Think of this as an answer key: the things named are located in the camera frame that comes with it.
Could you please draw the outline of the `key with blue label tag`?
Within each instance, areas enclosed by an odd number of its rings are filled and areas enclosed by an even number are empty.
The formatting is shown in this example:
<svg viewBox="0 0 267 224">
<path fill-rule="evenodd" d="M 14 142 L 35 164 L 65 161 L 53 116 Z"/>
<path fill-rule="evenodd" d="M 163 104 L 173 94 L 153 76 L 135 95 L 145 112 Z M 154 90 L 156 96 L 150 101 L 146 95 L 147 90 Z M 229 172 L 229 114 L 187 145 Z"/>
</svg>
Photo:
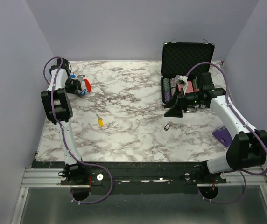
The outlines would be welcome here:
<svg viewBox="0 0 267 224">
<path fill-rule="evenodd" d="M 86 94 L 86 89 L 83 89 L 81 92 L 81 96 L 84 96 Z"/>
</svg>

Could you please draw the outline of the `red handled metal key holder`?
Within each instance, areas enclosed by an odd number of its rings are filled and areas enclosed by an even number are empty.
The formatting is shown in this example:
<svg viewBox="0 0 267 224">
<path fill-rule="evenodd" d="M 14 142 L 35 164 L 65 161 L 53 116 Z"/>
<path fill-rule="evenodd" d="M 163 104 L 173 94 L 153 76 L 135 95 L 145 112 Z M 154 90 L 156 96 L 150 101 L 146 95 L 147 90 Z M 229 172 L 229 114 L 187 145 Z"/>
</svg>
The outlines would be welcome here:
<svg viewBox="0 0 267 224">
<path fill-rule="evenodd" d="M 77 78 L 81 83 L 84 83 L 84 85 L 82 85 L 82 89 L 86 89 L 86 93 L 91 93 L 91 84 L 86 78 L 86 76 L 78 75 Z"/>
</svg>

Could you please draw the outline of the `key with black tag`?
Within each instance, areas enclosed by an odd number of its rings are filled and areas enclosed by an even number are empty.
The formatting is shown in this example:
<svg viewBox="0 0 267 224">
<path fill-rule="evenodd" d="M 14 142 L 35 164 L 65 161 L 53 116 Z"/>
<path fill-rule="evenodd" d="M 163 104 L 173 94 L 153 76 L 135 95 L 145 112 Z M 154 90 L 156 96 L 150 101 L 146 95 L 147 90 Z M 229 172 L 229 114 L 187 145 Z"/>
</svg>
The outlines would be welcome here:
<svg viewBox="0 0 267 224">
<path fill-rule="evenodd" d="M 168 131 L 172 125 L 174 125 L 173 122 L 168 122 L 168 123 L 165 125 L 164 130 L 165 130 L 165 131 Z"/>
</svg>

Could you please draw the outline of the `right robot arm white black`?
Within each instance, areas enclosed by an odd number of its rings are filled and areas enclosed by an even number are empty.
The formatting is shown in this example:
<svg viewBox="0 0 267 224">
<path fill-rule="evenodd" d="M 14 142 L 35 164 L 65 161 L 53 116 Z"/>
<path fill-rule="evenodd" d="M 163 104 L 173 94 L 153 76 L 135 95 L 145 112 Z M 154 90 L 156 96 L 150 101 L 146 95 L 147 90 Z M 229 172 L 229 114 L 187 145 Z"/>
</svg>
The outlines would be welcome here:
<svg viewBox="0 0 267 224">
<path fill-rule="evenodd" d="M 199 178 L 205 183 L 217 173 L 243 170 L 267 162 L 267 132 L 249 124 L 232 103 L 224 88 L 216 88 L 209 72 L 196 75 L 192 82 L 186 76 L 164 78 L 165 117 L 182 117 L 189 108 L 206 107 L 222 121 L 213 131 L 214 137 L 227 151 L 218 158 L 203 161 Z"/>
</svg>

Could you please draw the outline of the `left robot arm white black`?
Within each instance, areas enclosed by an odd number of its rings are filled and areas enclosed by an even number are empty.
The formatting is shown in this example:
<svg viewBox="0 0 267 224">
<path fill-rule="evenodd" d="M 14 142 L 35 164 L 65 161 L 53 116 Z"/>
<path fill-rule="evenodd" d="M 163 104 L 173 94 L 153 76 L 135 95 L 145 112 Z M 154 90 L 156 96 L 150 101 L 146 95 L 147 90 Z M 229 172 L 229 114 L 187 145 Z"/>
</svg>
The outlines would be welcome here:
<svg viewBox="0 0 267 224">
<path fill-rule="evenodd" d="M 60 177 L 65 177 L 69 182 L 83 184 L 87 181 L 88 174 L 80 163 L 82 156 L 77 149 L 72 131 L 73 110 L 69 95 L 81 97 L 85 90 L 82 89 L 81 81 L 72 77 L 70 62 L 65 58 L 53 57 L 47 63 L 54 59 L 56 64 L 49 69 L 49 86 L 46 91 L 41 92 L 42 104 L 46 117 L 57 129 L 63 146 L 65 166 Z"/>
</svg>

